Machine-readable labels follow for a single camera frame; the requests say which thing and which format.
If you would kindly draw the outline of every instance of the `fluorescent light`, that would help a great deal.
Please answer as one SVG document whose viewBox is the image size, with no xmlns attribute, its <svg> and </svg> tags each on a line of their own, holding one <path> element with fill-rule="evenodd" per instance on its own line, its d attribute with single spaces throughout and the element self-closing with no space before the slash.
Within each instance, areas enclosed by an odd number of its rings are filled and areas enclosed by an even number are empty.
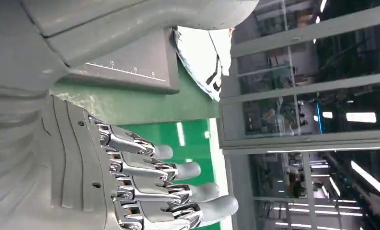
<svg viewBox="0 0 380 230">
<path fill-rule="evenodd" d="M 335 205 L 315 205 L 315 206 L 316 206 L 316 207 L 330 207 L 330 208 L 335 208 Z M 353 207 L 353 206 L 339 206 L 339 208 L 360 210 L 360 207 Z"/>
<path fill-rule="evenodd" d="M 323 229 L 323 230 L 345 230 L 345 229 L 335 229 L 335 228 L 329 228 L 329 227 L 317 227 L 318 229 Z"/>
<path fill-rule="evenodd" d="M 269 150 L 267 153 L 284 153 L 284 152 L 314 152 L 314 151 L 337 151 L 337 150 L 380 150 L 380 147 L 363 147 L 363 148 L 331 148 L 331 149 L 296 149 L 296 150 Z"/>
<path fill-rule="evenodd" d="M 321 13 L 324 11 L 325 5 L 327 4 L 327 0 L 322 0 L 321 6 L 320 6 L 320 11 Z"/>
<path fill-rule="evenodd" d="M 276 225 L 282 225 L 282 226 L 288 226 L 287 223 L 282 223 L 282 222 L 276 222 Z M 311 228 L 311 225 L 309 224 L 291 224 L 293 227 L 303 227 L 303 228 Z M 329 228 L 329 227 L 320 227 L 318 226 L 317 229 L 321 230 L 345 230 L 345 229 L 335 229 L 335 228 Z"/>
<path fill-rule="evenodd" d="M 185 140 L 184 140 L 183 124 L 181 122 L 177 122 L 176 126 L 177 126 L 178 141 L 180 143 L 180 146 L 184 146 Z"/>
<path fill-rule="evenodd" d="M 377 181 L 373 176 L 371 176 L 367 171 L 363 170 L 358 164 L 354 161 L 351 161 L 352 168 L 361 175 L 369 184 L 375 187 L 380 192 L 380 182 Z"/>
<path fill-rule="evenodd" d="M 327 160 L 320 160 L 320 161 L 310 161 L 310 163 L 315 163 L 315 162 L 327 162 Z"/>
<path fill-rule="evenodd" d="M 346 119 L 353 122 L 376 123 L 376 113 L 346 113 Z"/>
<path fill-rule="evenodd" d="M 288 205 L 308 206 L 308 204 L 289 203 Z"/>
<path fill-rule="evenodd" d="M 329 174 L 312 174 L 311 177 L 329 177 Z"/>
<path fill-rule="evenodd" d="M 324 196 L 326 196 L 327 198 L 329 198 L 329 193 L 325 189 L 324 185 L 321 188 L 322 188 L 322 191 L 324 192 Z"/>
<path fill-rule="evenodd" d="M 360 207 L 353 207 L 353 206 L 339 206 L 339 208 L 360 210 Z"/>
<path fill-rule="evenodd" d="M 312 165 L 311 167 L 313 169 L 325 169 L 325 168 L 329 168 L 329 166 L 326 165 L 326 164 L 323 164 L 323 165 Z"/>
<path fill-rule="evenodd" d="M 316 207 L 335 207 L 335 205 L 315 205 Z"/>
<path fill-rule="evenodd" d="M 334 212 L 334 211 L 321 211 L 321 210 L 315 210 L 315 213 L 338 215 L 338 212 Z"/>
<path fill-rule="evenodd" d="M 309 224 L 291 224 L 292 227 L 311 228 Z"/>
<path fill-rule="evenodd" d="M 295 212 L 309 212 L 308 209 L 300 209 L 300 208 L 290 208 L 290 211 L 295 211 Z"/>
<path fill-rule="evenodd" d="M 338 200 L 338 202 L 341 202 L 341 203 L 356 203 L 355 200 Z"/>
<path fill-rule="evenodd" d="M 319 162 L 319 163 L 310 163 L 310 165 L 324 165 L 324 163 L 327 164 L 326 162 Z"/>
<path fill-rule="evenodd" d="M 294 212 L 310 212 L 308 209 L 300 209 L 300 208 L 290 208 L 289 211 L 294 211 Z M 315 210 L 315 213 L 320 213 L 320 214 L 331 214 L 331 215 L 337 215 L 338 212 L 336 211 L 321 211 L 321 210 Z M 361 217 L 363 216 L 362 213 L 352 213 L 352 212 L 339 212 L 339 214 L 343 216 L 357 216 Z"/>
<path fill-rule="evenodd" d="M 332 184 L 332 187 L 335 189 L 336 193 L 338 194 L 338 196 L 341 196 L 341 192 L 339 191 L 339 188 L 338 186 L 336 186 L 334 180 L 332 179 L 332 177 L 330 177 L 330 182 Z"/>
<path fill-rule="evenodd" d="M 329 119 L 333 118 L 332 112 L 323 112 L 322 116 Z"/>
<path fill-rule="evenodd" d="M 352 212 L 340 212 L 342 216 L 356 216 L 356 217 L 361 217 L 363 216 L 362 213 L 352 213 Z"/>
</svg>

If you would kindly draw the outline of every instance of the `screw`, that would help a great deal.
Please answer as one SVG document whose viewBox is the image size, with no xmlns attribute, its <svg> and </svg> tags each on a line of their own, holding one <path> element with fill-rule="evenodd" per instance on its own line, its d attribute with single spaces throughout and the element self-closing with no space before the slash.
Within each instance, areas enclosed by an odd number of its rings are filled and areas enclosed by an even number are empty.
<svg viewBox="0 0 380 230">
<path fill-rule="evenodd" d="M 140 230 L 139 226 L 132 226 L 132 227 L 129 227 L 129 229 L 132 229 L 132 230 Z"/>
</svg>

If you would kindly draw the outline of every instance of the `green table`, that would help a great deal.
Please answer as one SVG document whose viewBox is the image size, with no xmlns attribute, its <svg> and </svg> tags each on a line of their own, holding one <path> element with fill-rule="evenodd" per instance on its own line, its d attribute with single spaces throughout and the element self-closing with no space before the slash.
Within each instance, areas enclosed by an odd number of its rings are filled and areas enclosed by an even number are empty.
<svg viewBox="0 0 380 230">
<path fill-rule="evenodd" d="M 64 83 L 56 84 L 51 92 L 117 125 L 218 117 L 218 103 L 197 86 L 180 60 L 177 61 L 180 92 L 173 95 Z"/>
</svg>

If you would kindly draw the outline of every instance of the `blue light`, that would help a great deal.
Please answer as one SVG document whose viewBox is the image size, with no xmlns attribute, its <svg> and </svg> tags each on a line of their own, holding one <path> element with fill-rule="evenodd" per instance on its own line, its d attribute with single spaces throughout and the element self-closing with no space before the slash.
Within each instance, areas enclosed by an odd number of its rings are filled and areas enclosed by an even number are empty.
<svg viewBox="0 0 380 230">
<path fill-rule="evenodd" d="M 321 116 L 320 116 L 320 106 L 317 103 L 317 114 L 318 114 L 318 125 L 320 126 L 320 133 L 322 134 Z"/>
</svg>

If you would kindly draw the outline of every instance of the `white cloth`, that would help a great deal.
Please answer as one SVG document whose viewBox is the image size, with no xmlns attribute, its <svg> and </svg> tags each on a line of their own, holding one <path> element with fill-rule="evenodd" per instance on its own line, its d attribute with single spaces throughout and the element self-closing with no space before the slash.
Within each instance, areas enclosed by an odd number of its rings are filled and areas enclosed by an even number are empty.
<svg viewBox="0 0 380 230">
<path fill-rule="evenodd" d="M 219 101 L 221 75 L 229 75 L 230 30 L 198 30 L 178 26 L 174 31 L 177 54 L 197 85 Z"/>
</svg>

